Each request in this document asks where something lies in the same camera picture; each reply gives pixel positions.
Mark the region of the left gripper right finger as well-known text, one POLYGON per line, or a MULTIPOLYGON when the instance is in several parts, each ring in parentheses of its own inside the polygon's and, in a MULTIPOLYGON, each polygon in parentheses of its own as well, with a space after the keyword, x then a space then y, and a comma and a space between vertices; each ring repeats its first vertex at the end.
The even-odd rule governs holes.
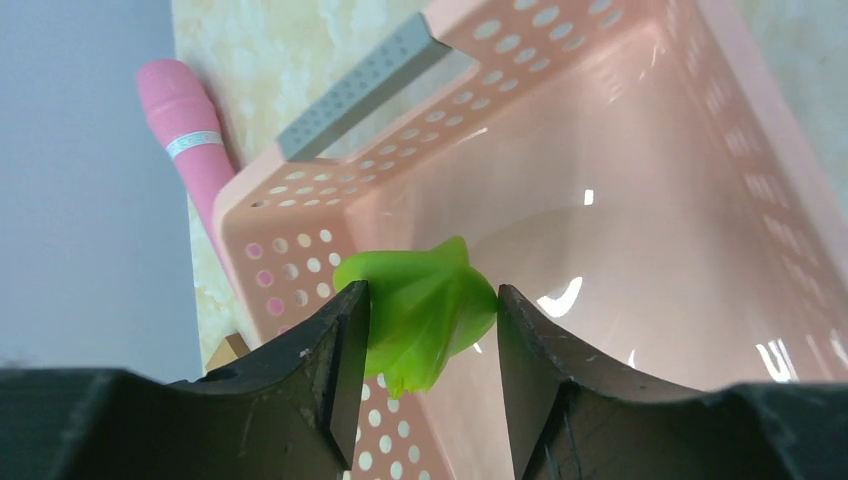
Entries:
POLYGON ((505 416, 518 479, 843 479, 847 387, 701 392, 636 370, 498 291, 505 416))

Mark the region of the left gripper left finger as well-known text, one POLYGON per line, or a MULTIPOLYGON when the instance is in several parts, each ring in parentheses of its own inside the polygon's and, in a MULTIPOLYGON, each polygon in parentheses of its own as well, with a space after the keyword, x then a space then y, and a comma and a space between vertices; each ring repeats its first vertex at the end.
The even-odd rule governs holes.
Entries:
POLYGON ((5 479, 339 479, 355 462, 369 335, 358 281, 196 381, 106 368, 1 373, 5 479))

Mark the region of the green toy pepper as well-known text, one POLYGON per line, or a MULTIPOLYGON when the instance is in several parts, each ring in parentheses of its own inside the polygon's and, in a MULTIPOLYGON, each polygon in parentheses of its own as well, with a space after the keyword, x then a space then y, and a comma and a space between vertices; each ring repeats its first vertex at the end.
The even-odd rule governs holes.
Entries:
POLYGON ((497 293, 461 236, 429 250, 360 252, 333 275, 337 291, 359 281, 370 298, 365 374, 382 376, 394 399, 429 391, 448 361, 495 323, 497 293))

